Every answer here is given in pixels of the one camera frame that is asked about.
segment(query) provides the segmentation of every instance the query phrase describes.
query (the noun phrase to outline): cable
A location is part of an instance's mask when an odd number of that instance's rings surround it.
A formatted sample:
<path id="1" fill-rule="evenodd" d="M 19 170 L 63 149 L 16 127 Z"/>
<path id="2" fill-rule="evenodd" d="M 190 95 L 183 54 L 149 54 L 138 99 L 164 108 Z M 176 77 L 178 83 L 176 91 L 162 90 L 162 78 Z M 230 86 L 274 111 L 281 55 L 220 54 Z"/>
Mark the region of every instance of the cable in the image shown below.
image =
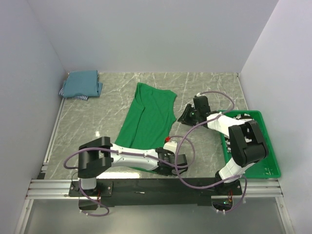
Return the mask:
<path id="1" fill-rule="evenodd" d="M 220 91 L 206 91 L 206 92 L 202 92 L 202 93 L 199 93 L 199 94 L 202 95 L 202 94 L 207 94 L 207 93 L 217 93 L 217 94 L 221 94 L 221 95 L 225 96 L 226 98 L 228 98 L 228 99 L 230 100 L 230 102 L 232 103 L 232 107 L 229 108 L 228 110 L 222 112 L 222 114 L 226 114 L 226 113 L 228 113 L 228 112 L 230 112 L 230 111 L 232 111 L 232 110 L 234 109 L 234 106 L 235 106 L 234 101 L 233 101 L 228 95 L 226 95 L 225 93 L 222 93 L 222 92 L 220 92 Z M 199 186 L 194 186 L 194 185 L 191 185 L 191 184 L 188 184 L 187 182 L 185 182 L 185 181 L 183 180 L 183 178 L 181 177 L 181 174 L 180 174 L 179 171 L 178 171 L 179 168 L 186 168 L 186 167 L 189 167 L 189 166 L 194 162 L 194 160 L 195 160 L 195 148 L 194 148 L 194 145 L 191 143 L 191 141 L 190 141 L 189 139 L 187 139 L 187 136 L 188 136 L 194 129 L 196 129 L 196 128 L 198 128 L 199 126 L 202 126 L 202 125 L 204 125 L 204 124 L 207 124 L 207 123 L 209 123 L 209 122 L 211 122 L 211 121 L 217 120 L 220 116 L 221 116 L 221 114 L 219 114 L 219 115 L 216 116 L 215 118 L 212 118 L 212 119 L 210 119 L 210 120 L 207 120 L 207 121 L 204 121 L 204 122 L 202 122 L 202 123 L 200 123 L 200 124 L 195 125 L 194 127 L 192 127 L 192 128 L 186 133 L 186 135 L 184 135 L 184 136 L 182 137 L 182 140 L 181 140 L 181 141 L 179 142 L 179 144 L 177 145 L 177 149 L 176 149 L 176 152 L 175 152 L 175 163 L 174 163 L 174 164 L 171 164 L 171 163 L 169 163 L 169 162 L 167 162 L 167 161 L 165 161 L 165 160 L 162 160 L 162 159 L 160 159 L 160 158 L 157 158 L 157 157 L 154 157 L 154 156 L 151 156 L 151 155 L 138 154 L 138 153 L 129 153 L 129 152 L 122 152 L 121 154 L 124 154 L 124 155 L 131 155 L 131 156 L 149 157 L 149 158 L 153 158 L 153 159 L 155 159 L 155 160 L 158 160 L 158 161 L 160 161 L 160 162 L 162 162 L 162 163 L 164 163 L 164 164 L 167 164 L 167 165 L 169 165 L 169 166 L 171 166 L 171 167 L 174 167 L 174 168 L 175 168 L 175 171 L 176 171 L 176 175 L 178 176 L 178 178 L 180 179 L 180 181 L 181 181 L 184 185 L 186 185 L 187 187 L 193 188 L 193 189 L 208 189 L 208 188 L 214 187 L 214 186 L 216 186 L 216 185 L 218 185 L 218 184 L 221 184 L 221 183 L 223 183 L 223 182 L 225 182 L 225 181 L 227 181 L 227 180 L 230 180 L 230 179 L 233 179 L 233 178 L 243 177 L 243 178 L 245 179 L 245 189 L 244 189 L 244 192 L 243 192 L 243 194 L 242 194 L 242 197 L 241 197 L 240 201 L 239 201 L 234 207 L 232 207 L 232 209 L 230 209 L 230 210 L 228 210 L 228 211 L 226 211 L 226 212 L 232 211 L 232 210 L 236 209 L 236 207 L 242 202 L 242 200 L 243 200 L 243 198 L 244 198 L 244 196 L 245 196 L 245 194 L 246 194 L 246 189 L 247 189 L 247 178 L 246 178 L 245 176 L 243 176 L 243 175 L 242 175 L 242 176 L 240 176 L 240 175 L 234 175 L 234 176 L 228 177 L 228 178 L 226 178 L 226 179 L 223 179 L 223 180 L 221 180 L 221 181 L 218 181 L 218 182 L 216 182 L 216 183 L 213 183 L 213 184 L 211 184 L 211 185 L 200 186 L 200 187 L 199 187 Z M 187 140 L 187 141 L 191 144 L 191 146 L 192 146 L 193 153 L 194 153 L 193 159 L 192 159 L 191 163 L 188 164 L 188 165 L 186 165 L 186 166 L 178 166 L 178 165 L 177 165 L 178 153 L 179 153 L 179 150 L 180 150 L 180 148 L 181 148 L 181 145 L 183 144 L 183 142 L 184 142 L 185 140 Z M 73 153 L 72 155 L 68 156 L 68 157 L 65 159 L 64 163 L 63 163 L 64 168 L 66 168 L 66 169 L 77 169 L 78 167 L 69 167 L 69 166 L 67 166 L 66 163 L 68 162 L 68 160 L 70 160 L 73 156 L 75 156 L 75 155 L 77 155 L 77 154 L 80 154 L 80 153 L 86 152 L 86 151 L 91 151 L 91 150 L 94 150 L 94 151 L 106 151 L 106 152 L 115 153 L 115 154 L 120 153 L 119 151 L 116 151 L 116 150 L 104 149 L 104 148 L 99 148 L 99 147 L 84 148 L 84 149 L 81 149 L 81 150 L 79 150 L 79 151 Z M 84 196 L 86 196 L 89 200 L 93 201 L 93 202 L 96 203 L 96 204 L 100 204 L 100 206 L 102 206 L 102 207 L 107 208 L 106 206 L 102 205 L 101 203 L 99 203 L 99 202 L 97 202 L 97 201 L 91 199 L 89 196 L 87 196 L 87 195 L 83 192 L 82 189 L 81 189 L 81 192 L 82 192 L 82 194 L 83 194 Z M 106 214 L 104 214 L 104 215 L 93 215 L 93 216 L 105 216 L 105 215 L 107 215 L 107 214 L 109 213 L 109 209 L 108 209 L 108 208 L 107 208 L 107 210 L 108 210 L 108 212 L 107 212 Z"/>
<path id="2" fill-rule="evenodd" d="M 221 95 L 225 96 L 227 99 L 229 99 L 230 102 L 232 103 L 232 107 L 229 108 L 229 109 L 227 109 L 226 111 L 222 112 L 221 114 L 226 114 L 226 113 L 228 113 L 228 112 L 230 112 L 230 111 L 232 111 L 232 110 L 234 109 L 234 107 L 235 107 L 234 101 L 233 101 L 228 95 L 226 95 L 225 93 L 222 93 L 222 92 L 220 92 L 220 91 L 206 91 L 206 92 L 202 92 L 202 93 L 199 93 L 199 94 L 202 95 L 202 94 L 209 94 L 209 93 L 221 94 Z M 215 185 L 220 184 L 220 181 L 219 181 L 219 182 L 217 182 L 217 183 L 214 183 L 214 184 L 211 184 L 211 185 L 207 185 L 207 186 L 194 186 L 194 185 L 191 185 L 191 184 L 185 182 L 185 181 L 183 180 L 183 178 L 181 177 L 181 174 L 180 174 L 179 171 L 178 171 L 178 167 L 177 167 L 176 162 L 177 162 L 177 156 L 178 156 L 178 154 L 179 154 L 179 150 L 180 150 L 181 145 L 183 144 L 185 138 L 186 138 L 194 129 L 196 129 L 196 128 L 198 128 L 198 127 L 204 125 L 204 124 L 207 124 L 207 123 L 209 123 L 209 122 L 211 122 L 211 121 L 217 120 L 218 118 L 220 118 L 221 114 L 217 115 L 215 118 L 209 119 L 209 120 L 207 120 L 207 121 L 204 121 L 204 122 L 199 123 L 199 124 L 195 125 L 194 127 L 192 127 L 192 128 L 184 135 L 184 137 L 182 138 L 182 140 L 181 140 L 181 141 L 179 142 L 179 144 L 177 145 L 177 149 L 176 149 L 176 152 L 175 152 L 175 171 L 176 171 L 176 175 L 179 177 L 180 181 L 181 181 L 184 185 L 186 185 L 187 187 L 189 187 L 189 188 L 192 188 L 192 189 L 208 189 L 208 188 L 214 187 Z M 241 176 L 239 176 L 239 175 L 237 175 L 237 176 L 231 176 L 231 177 L 227 178 L 226 180 L 229 180 L 230 178 L 238 178 L 238 177 L 241 177 Z M 237 207 L 238 205 L 240 205 L 240 203 L 241 203 L 242 200 L 244 199 L 244 196 L 245 196 L 245 194 L 246 194 L 246 188 L 247 188 L 247 178 L 246 178 L 245 176 L 243 176 L 243 175 L 242 175 L 242 177 L 245 178 L 245 190 L 244 190 L 244 192 L 243 192 L 243 195 L 242 195 L 240 201 L 239 201 L 234 207 L 232 207 L 232 209 L 228 210 L 227 212 L 236 209 L 236 207 Z"/>
<path id="3" fill-rule="evenodd" d="M 82 187 L 81 187 L 81 180 L 79 180 L 79 190 L 80 190 L 81 193 L 82 193 L 86 198 L 88 198 L 90 201 L 94 202 L 95 204 L 97 204 L 97 205 L 99 205 L 99 206 L 101 206 L 101 207 L 104 207 L 104 208 L 107 210 L 107 212 L 104 213 L 104 214 L 91 214 L 91 213 L 88 213 L 88 212 L 86 212 L 86 211 L 81 211 L 82 213 L 84 213 L 84 214 L 86 214 L 86 215 L 88 215 L 88 216 L 93 216 L 93 217 L 103 217 L 103 216 L 106 216 L 106 215 L 109 214 L 109 208 L 108 208 L 107 206 L 103 205 L 102 203 L 100 203 L 100 202 L 98 202 L 98 201 L 93 200 L 92 198 L 90 198 L 90 197 L 84 192 L 84 190 L 83 190 Z"/>
<path id="4" fill-rule="evenodd" d="M 74 175 L 77 174 L 77 173 L 78 173 L 78 171 L 76 171 L 75 173 L 72 174 L 72 185 L 73 185 L 74 188 L 75 188 L 75 185 L 74 185 L 74 182 L 73 182 L 73 177 L 74 177 Z"/>
<path id="5" fill-rule="evenodd" d="M 193 143 L 192 143 L 188 138 L 185 138 L 185 140 L 188 141 L 188 142 L 190 143 L 191 147 L 192 147 L 192 150 L 193 150 L 193 158 L 192 158 L 191 163 L 189 163 L 189 164 L 187 164 L 187 165 L 185 165 L 185 166 L 177 166 L 177 168 L 180 168 L 180 169 L 187 168 L 187 167 L 191 166 L 191 165 L 194 163 L 194 161 L 195 161 L 195 156 L 196 156 L 195 147 L 194 147 Z M 69 166 L 66 165 L 66 163 L 67 163 L 72 157 L 74 157 L 75 155 L 78 155 L 78 154 L 83 153 L 83 152 L 86 152 L 86 151 L 91 151 L 91 150 L 106 151 L 106 152 L 110 152 L 110 153 L 119 154 L 119 151 L 117 151 L 117 150 L 110 150 L 110 149 L 104 149 L 104 148 L 99 148 L 99 147 L 84 148 L 84 149 L 78 150 L 77 152 L 75 152 L 75 153 L 71 154 L 70 156 L 68 156 L 68 157 L 64 160 L 64 162 L 63 162 L 64 168 L 66 168 L 66 169 L 78 169 L 78 167 L 69 167 Z M 167 165 L 169 165 L 169 166 L 171 166 L 171 167 L 174 167 L 174 166 L 175 166 L 174 164 L 171 164 L 171 163 L 169 163 L 169 162 L 167 162 L 167 161 L 165 161 L 165 160 L 162 160 L 162 159 L 160 159 L 160 158 L 158 158 L 158 157 L 154 157 L 154 156 L 152 156 L 152 155 L 147 155 L 147 156 L 146 156 L 145 154 L 129 153 L 129 152 L 122 152 L 121 154 L 122 154 L 122 155 L 131 155 L 131 156 L 149 157 L 149 158 L 153 158 L 153 159 L 155 159 L 155 160 L 158 160 L 158 161 L 160 161 L 160 162 L 162 162 L 162 163 L 165 163 L 165 164 L 167 164 Z"/>

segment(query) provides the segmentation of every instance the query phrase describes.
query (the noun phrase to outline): striped cloth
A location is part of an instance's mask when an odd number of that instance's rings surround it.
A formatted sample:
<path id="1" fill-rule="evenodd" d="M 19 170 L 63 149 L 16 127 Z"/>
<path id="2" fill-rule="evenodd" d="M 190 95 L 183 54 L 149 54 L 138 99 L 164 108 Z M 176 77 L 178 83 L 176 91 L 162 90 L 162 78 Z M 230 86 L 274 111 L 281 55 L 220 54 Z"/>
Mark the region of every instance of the striped cloth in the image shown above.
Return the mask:
<path id="1" fill-rule="evenodd" d="M 58 95 L 60 95 L 61 97 L 63 97 L 63 95 L 64 95 L 64 90 L 63 90 L 63 88 L 59 91 Z M 78 100 L 83 100 L 83 101 L 87 101 L 87 100 L 89 99 L 88 96 L 84 96 L 84 95 L 74 96 L 74 97 L 69 97 L 69 98 L 78 99 Z"/>

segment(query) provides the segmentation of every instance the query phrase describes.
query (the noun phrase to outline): green shirt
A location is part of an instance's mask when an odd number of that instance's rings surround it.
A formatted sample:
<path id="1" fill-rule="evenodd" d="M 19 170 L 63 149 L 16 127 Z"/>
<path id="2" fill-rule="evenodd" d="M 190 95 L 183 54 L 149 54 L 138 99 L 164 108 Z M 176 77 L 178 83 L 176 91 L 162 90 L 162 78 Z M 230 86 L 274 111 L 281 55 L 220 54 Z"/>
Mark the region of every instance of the green shirt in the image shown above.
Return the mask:
<path id="1" fill-rule="evenodd" d="M 138 83 L 135 97 L 115 144 L 140 150 L 163 147 L 175 122 L 176 94 Z"/>

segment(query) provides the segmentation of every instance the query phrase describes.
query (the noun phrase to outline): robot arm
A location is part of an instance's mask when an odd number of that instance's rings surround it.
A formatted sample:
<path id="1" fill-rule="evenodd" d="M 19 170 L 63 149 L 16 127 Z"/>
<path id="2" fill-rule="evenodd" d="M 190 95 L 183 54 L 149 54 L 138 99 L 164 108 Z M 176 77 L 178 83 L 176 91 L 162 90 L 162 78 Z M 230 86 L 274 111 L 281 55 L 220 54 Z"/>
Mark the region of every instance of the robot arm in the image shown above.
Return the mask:
<path id="1" fill-rule="evenodd" d="M 127 152 L 134 155 L 124 155 L 120 153 L 110 153 L 101 151 L 103 157 L 100 157 L 99 151 L 87 151 L 79 154 L 78 158 L 78 177 L 81 178 L 81 185 L 83 189 L 93 189 L 96 187 L 96 177 L 105 172 L 111 167 L 136 167 L 145 171 L 154 172 L 157 174 L 170 176 L 175 175 L 175 168 L 163 162 L 150 157 L 136 156 L 136 154 L 147 154 L 159 159 L 165 160 L 174 165 L 177 143 L 174 141 L 167 142 L 163 148 L 138 150 L 118 146 L 110 143 L 110 138 L 107 136 L 90 141 L 81 145 L 79 149 L 84 148 L 104 148 L 118 152 Z M 178 166 L 187 165 L 185 155 L 179 155 Z M 187 171 L 187 168 L 179 170 L 180 173 Z"/>
<path id="2" fill-rule="evenodd" d="M 195 96 L 194 106 L 188 104 L 179 122 L 194 126 L 206 120 L 216 118 L 220 113 L 211 112 L 206 96 Z M 221 115 L 218 119 L 204 125 L 206 128 L 223 133 L 230 139 L 232 158 L 217 172 L 222 180 L 235 175 L 242 175 L 248 168 L 269 154 L 268 146 L 258 123 L 254 120 L 244 122 Z M 237 178 L 227 180 L 231 183 Z"/>

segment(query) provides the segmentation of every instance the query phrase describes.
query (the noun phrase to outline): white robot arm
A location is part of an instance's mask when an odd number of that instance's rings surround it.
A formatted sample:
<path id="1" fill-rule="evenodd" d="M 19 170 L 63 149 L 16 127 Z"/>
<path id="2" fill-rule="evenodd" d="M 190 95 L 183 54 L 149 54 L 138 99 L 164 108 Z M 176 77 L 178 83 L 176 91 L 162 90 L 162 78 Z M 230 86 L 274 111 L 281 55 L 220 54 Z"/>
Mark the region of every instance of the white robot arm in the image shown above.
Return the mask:
<path id="1" fill-rule="evenodd" d="M 248 168 L 269 154 L 268 146 L 256 121 L 242 121 L 211 112 L 206 96 L 195 96 L 194 106 L 188 104 L 179 122 L 194 126 L 206 120 L 220 116 L 216 120 L 208 122 L 204 127 L 223 133 L 230 139 L 232 158 L 217 172 L 220 179 L 242 175 Z M 229 179 L 225 183 L 231 183 L 237 178 Z"/>

